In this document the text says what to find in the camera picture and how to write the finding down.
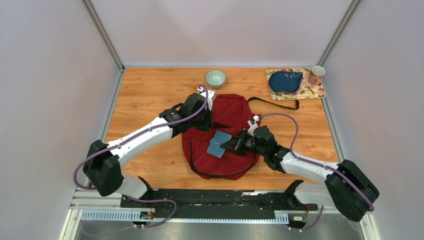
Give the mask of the small blue wallet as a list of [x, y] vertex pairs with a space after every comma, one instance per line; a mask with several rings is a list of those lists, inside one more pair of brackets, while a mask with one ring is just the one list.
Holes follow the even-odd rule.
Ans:
[[222, 158], [226, 150], [222, 148], [221, 145], [231, 139], [232, 136], [230, 134], [217, 130], [209, 141], [209, 146], [206, 149], [207, 154]]

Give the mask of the dark red student backpack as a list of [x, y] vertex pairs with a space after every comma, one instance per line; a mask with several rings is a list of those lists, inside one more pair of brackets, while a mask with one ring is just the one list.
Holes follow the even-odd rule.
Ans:
[[[216, 131], [235, 137], [241, 130], [249, 129], [248, 120], [254, 116], [249, 101], [238, 94], [219, 94], [213, 101], [210, 131], [195, 128], [182, 134], [182, 149], [191, 170], [204, 179], [238, 180], [253, 168], [262, 155], [248, 152], [245, 156], [225, 151], [222, 158], [207, 154], [210, 139]], [[282, 172], [282, 158], [290, 149], [278, 144], [275, 153], [264, 156], [265, 163], [274, 171]]]

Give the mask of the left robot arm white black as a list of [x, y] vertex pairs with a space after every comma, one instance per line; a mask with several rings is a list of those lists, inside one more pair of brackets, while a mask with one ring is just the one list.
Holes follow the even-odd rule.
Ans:
[[214, 90], [190, 94], [184, 103], [164, 110], [146, 126], [117, 140], [93, 142], [81, 166], [83, 173], [100, 196], [119, 193], [132, 197], [138, 206], [148, 207], [153, 201], [149, 186], [140, 177], [122, 173], [122, 167], [139, 154], [190, 129], [204, 132], [213, 126]]

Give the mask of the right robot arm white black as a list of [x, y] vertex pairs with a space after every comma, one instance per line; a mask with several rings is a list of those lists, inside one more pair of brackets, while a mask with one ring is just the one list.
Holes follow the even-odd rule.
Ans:
[[379, 190], [351, 160], [331, 163], [306, 157], [277, 143], [267, 126], [246, 129], [221, 144], [221, 148], [239, 156], [247, 153], [260, 155], [267, 166], [284, 174], [302, 176], [314, 181], [293, 183], [285, 195], [286, 205], [293, 210], [303, 204], [316, 204], [337, 209], [347, 219], [360, 222], [373, 203]]

